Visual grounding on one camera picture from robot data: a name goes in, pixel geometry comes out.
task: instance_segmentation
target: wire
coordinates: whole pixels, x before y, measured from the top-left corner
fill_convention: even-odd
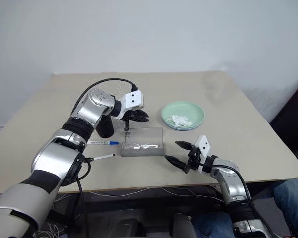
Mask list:
[[[220,202],[224,202],[223,200],[220,200],[220,199],[218,199],[218,198],[216,198],[216,197],[203,196],[203,195],[198,195],[198,194],[180,195],[180,194],[176,194],[176,193],[170,192],[170,191],[168,191],[167,189],[165,189],[165,188],[163,188],[163,187],[161,187],[161,189],[164,190],[164,191],[167,192],[167,193],[170,193],[170,194],[174,195],[174,196],[180,196],[180,197],[189,197],[189,196],[191,196],[191,197],[192,197],[192,196],[196,196],[196,197],[206,197],[206,198],[212,198],[212,199],[218,200],[218,201],[220,201]]]
[[[80,216],[81,216],[81,214],[79,214],[74,220],[77,220]]]
[[[184,189],[184,190],[187,190],[187,191],[189,191],[192,195],[195,195],[195,196],[204,196],[204,195],[198,195],[198,194],[195,194],[192,190],[190,190],[190,189],[188,189],[187,187],[173,187],[173,188],[175,188],[175,189]]]
[[[143,191],[148,190],[148,189],[153,189],[153,187],[151,187],[151,188],[145,188],[145,189],[142,189],[142,190],[139,190],[139,191],[136,191],[136,192],[132,192],[132,193],[127,193],[127,194],[124,194],[124,195],[107,195],[107,194],[100,194],[100,193],[96,193],[96,192],[90,192],[90,193],[95,194],[95,195],[98,195],[98,196],[104,196],[104,197],[125,197],[125,196],[129,196],[129,195],[132,195],[132,194],[135,194],[135,193],[143,192]],[[206,198],[213,198],[213,199],[216,199],[216,200],[218,200],[218,201],[220,201],[220,202],[224,202],[223,200],[220,200],[220,199],[218,199],[218,198],[216,198],[216,197],[210,197],[210,196],[203,196],[203,195],[195,194],[195,193],[193,193],[193,192],[192,192],[191,190],[189,190],[189,189],[187,189],[187,190],[189,190],[189,191],[192,193],[192,194],[189,194],[189,195],[180,195],[180,194],[172,193],[172,192],[169,192],[168,190],[164,189],[163,187],[161,187],[161,189],[164,190],[164,191],[166,191],[166,192],[168,192],[168,193],[170,193],[170,194],[172,194],[172,195],[175,195],[175,196],[197,196],[197,197],[206,197]]]
[[[85,91],[80,95],[80,97],[78,98],[78,100],[76,101],[72,111],[71,111],[71,114],[72,112],[74,112],[75,108],[78,106],[79,102],[81,101],[81,99],[84,97],[84,95],[94,86],[96,86],[97,84],[100,84],[100,83],[103,83],[103,82],[107,82],[107,81],[123,81],[123,82],[127,82],[127,83],[130,83],[131,86],[132,86],[132,89],[131,91],[136,91],[137,90],[137,87],[136,85],[129,81],[129,80],[126,80],[126,79],[123,79],[123,78],[106,78],[106,79],[103,79],[103,80],[100,80],[100,81],[97,81],[95,83],[93,83],[92,85],[90,85],[88,88],[85,89]]]
[[[53,238],[54,238],[55,231],[52,229],[51,224],[49,222],[48,222],[48,226],[49,226],[50,232],[53,234]]]
[[[59,231],[58,226],[54,224],[54,229],[55,229],[55,228],[56,228],[56,230],[58,231],[58,236],[57,236],[57,238],[58,238],[58,237],[60,236],[60,231]]]
[[[86,238],[89,238],[89,222],[88,222],[88,216],[86,213],[85,198],[84,198],[83,189],[80,184],[80,179],[77,179],[77,184],[78,184],[78,188],[79,188],[79,192],[80,192],[80,198],[81,198],[81,203],[82,203],[82,207],[83,207],[83,212],[85,215]]]
[[[38,231],[38,235],[39,234],[43,234],[43,233],[46,233],[49,238],[53,238],[54,237],[54,234],[52,232],[49,232],[49,231]]]
[[[78,181],[82,180],[83,178],[85,178],[89,174],[89,172],[91,170],[91,164],[90,164],[90,161],[88,161],[88,160],[85,160],[85,162],[88,165],[88,169],[87,169],[86,173],[82,177],[77,178],[74,182],[78,182]]]
[[[208,191],[208,193],[209,193],[210,195],[212,195],[212,193],[209,191],[209,188],[211,188],[216,194],[221,194],[219,191],[217,191],[217,190],[215,189],[215,187],[213,187],[213,186],[211,186],[211,185],[207,185],[207,186],[205,186],[205,189]]]
[[[279,236],[279,235],[276,234],[275,232],[274,232],[274,235],[275,235],[277,238],[282,238],[281,236]]]
[[[231,167],[231,166],[227,166],[227,165],[205,165],[205,164],[202,164],[202,163],[199,163],[199,165],[201,166],[205,166],[205,167],[210,167],[210,168],[226,168],[226,169],[229,169],[229,170],[232,170],[234,171],[240,178],[240,180],[242,181],[242,184],[243,184],[243,187],[245,189],[245,193],[246,193],[246,197],[247,197],[247,200],[248,201],[251,201],[252,199],[250,198],[250,194],[249,194],[249,191],[248,191],[248,188],[247,188],[247,185],[245,183],[245,180],[243,179],[242,175],[240,174],[240,172],[238,170],[236,170],[235,168]]]
[[[142,189],[142,190],[139,190],[139,191],[136,191],[136,192],[132,192],[132,193],[127,193],[127,194],[124,194],[124,195],[106,195],[106,194],[100,194],[100,193],[97,193],[97,192],[90,192],[90,193],[98,195],[98,196],[103,196],[103,197],[125,197],[125,196],[129,196],[129,195],[132,195],[132,194],[135,194],[135,193],[143,192],[143,191],[148,190],[148,189],[152,189],[152,187],[145,188],[145,189]]]
[[[70,197],[70,195],[66,195],[66,194],[64,194],[62,197],[60,197],[60,198],[54,200],[54,202],[62,201],[63,199],[68,198],[68,197]]]
[[[264,225],[266,226],[266,228],[268,229],[270,234],[272,234],[272,235],[274,234],[272,229],[268,225],[268,223],[265,221],[265,219],[262,217],[262,215],[260,215],[259,212],[257,211],[257,209],[255,208],[255,205],[252,202],[252,199],[250,197],[250,194],[249,194],[247,185],[245,183],[245,180],[243,179],[242,175],[240,174],[240,172],[238,170],[236,170],[235,168],[233,168],[231,166],[227,166],[227,165],[205,165],[205,164],[202,164],[202,163],[199,163],[199,165],[205,166],[205,167],[210,167],[210,168],[226,168],[226,169],[234,171],[239,176],[240,180],[242,181],[243,187],[244,187],[245,192],[246,192],[247,200],[248,200],[250,206],[253,208],[253,211],[259,216],[260,220],[264,223]]]
[[[192,193],[193,195],[196,195],[194,192],[192,192],[190,189],[186,188],[186,187],[173,187],[174,189],[184,189],[184,190],[188,190],[190,193]]]

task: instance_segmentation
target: beige table surface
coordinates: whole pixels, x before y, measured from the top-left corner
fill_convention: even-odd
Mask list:
[[[0,193],[30,175],[35,153],[67,120],[81,92],[91,83],[121,77],[136,83],[144,96],[150,122],[131,127],[163,127],[165,153],[187,160],[187,151],[174,141],[194,142],[204,134],[211,154],[233,160],[247,182],[298,178],[298,161],[269,124],[255,110],[234,81],[222,72],[194,73],[102,73],[55,75],[27,101],[0,132]],[[119,98],[130,86],[106,82],[101,88]],[[161,120],[161,109],[174,101],[190,101],[205,112],[204,122],[191,131],[176,131]],[[114,121],[110,140],[124,140],[122,121]],[[88,145],[86,156],[120,154],[120,146]],[[84,165],[80,174],[86,171]],[[174,185],[211,184],[207,175],[185,174],[164,157],[120,157],[92,162],[83,189],[107,190]],[[77,192],[77,184],[60,192]]]

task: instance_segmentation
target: white tissue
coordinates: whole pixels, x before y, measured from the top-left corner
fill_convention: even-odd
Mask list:
[[[186,116],[172,115],[167,119],[167,121],[169,120],[175,123],[175,127],[192,125],[192,122]]]

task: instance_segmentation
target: pen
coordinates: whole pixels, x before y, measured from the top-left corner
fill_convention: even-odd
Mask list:
[[[118,145],[119,141],[88,141],[89,145]]]
[[[103,155],[103,156],[94,157],[93,160],[100,160],[100,159],[114,157],[114,156],[115,156],[115,154]]]

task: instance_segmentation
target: green plate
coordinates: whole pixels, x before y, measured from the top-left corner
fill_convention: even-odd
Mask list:
[[[170,116],[186,116],[192,125],[176,127],[172,120],[168,120]],[[161,111],[161,117],[164,123],[175,130],[192,130],[197,128],[204,119],[203,110],[196,104],[190,102],[174,102],[167,104]]]

